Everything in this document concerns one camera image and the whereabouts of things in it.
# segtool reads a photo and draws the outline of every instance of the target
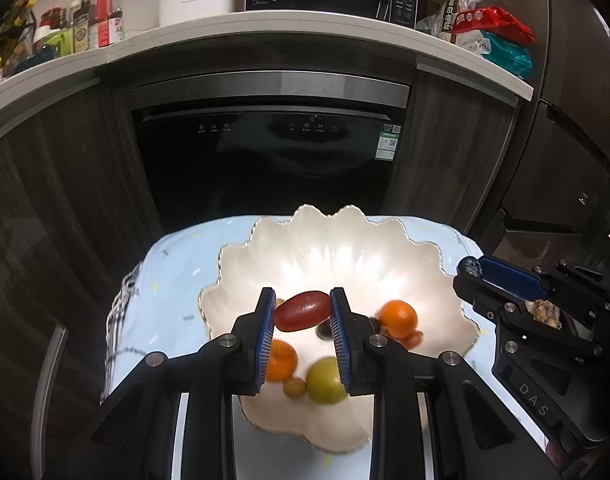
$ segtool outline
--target plaid fabric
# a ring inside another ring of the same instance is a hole
[[[122,279],[120,285],[120,292],[114,298],[112,303],[112,309],[109,311],[107,316],[107,354],[105,356],[105,384],[102,391],[101,402],[103,402],[110,394],[110,388],[112,387],[112,377],[114,376],[114,362],[116,357],[120,354],[133,352],[136,354],[146,355],[147,352],[139,350],[137,348],[122,348],[119,349],[120,344],[120,332],[122,332],[122,324],[125,320],[125,314],[127,314],[127,307],[130,303],[131,297],[138,295],[138,288],[136,287],[136,280],[138,279],[138,273],[140,272],[140,266],[142,262],[139,262],[134,270],[132,270],[127,276]]]

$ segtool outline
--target bowl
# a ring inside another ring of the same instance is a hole
[[[411,304],[424,333],[416,353],[463,355],[476,341],[478,327],[464,316],[451,282],[441,268],[438,246],[410,240],[399,219],[372,222],[355,206],[327,216],[303,205],[284,222],[259,219],[245,244],[221,249],[219,278],[201,291],[199,311],[214,338],[255,309],[264,286],[284,300],[305,290],[342,286],[352,310],[365,316],[374,316],[389,300]],[[275,329],[274,338],[296,348],[294,375],[303,379],[312,363],[335,355],[333,343],[319,339],[315,328]],[[307,395],[288,398],[281,383],[265,383],[256,397],[240,397],[240,406],[255,428],[300,435],[330,453],[352,451],[371,437],[372,396],[322,406]]]

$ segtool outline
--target bag of snacks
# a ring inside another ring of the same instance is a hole
[[[521,45],[536,41],[527,25],[500,7],[485,7],[459,12],[452,30],[454,34],[471,30],[486,30]]]

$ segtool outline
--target bolt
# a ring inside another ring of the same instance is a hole
[[[518,345],[517,345],[516,341],[508,341],[505,345],[505,348],[506,348],[506,352],[515,354],[516,351],[518,350]]]
[[[456,352],[447,351],[443,353],[443,361],[450,366],[456,366],[461,362],[461,356]]]
[[[370,342],[370,345],[376,346],[376,348],[387,345],[387,338],[383,334],[372,334],[368,341]]]
[[[145,357],[147,366],[151,367],[162,365],[164,360],[165,354],[162,354],[161,352],[152,352],[151,354],[147,354],[147,357]]]
[[[233,334],[223,334],[219,337],[219,345],[224,346],[225,348],[231,348],[237,342],[239,342],[239,338]]]

